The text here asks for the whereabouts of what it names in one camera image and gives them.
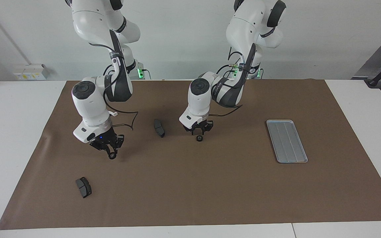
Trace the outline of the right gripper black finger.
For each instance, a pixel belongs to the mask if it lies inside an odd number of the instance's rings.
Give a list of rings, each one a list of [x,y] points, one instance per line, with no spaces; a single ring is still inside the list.
[[[117,135],[116,139],[113,142],[113,149],[115,154],[118,153],[118,149],[122,147],[123,143],[124,143],[124,135],[123,134]]]
[[[108,157],[110,158],[111,157],[111,151],[110,151],[110,148],[107,144],[105,143],[91,143],[91,146],[99,151],[106,151],[107,152],[107,155]]]

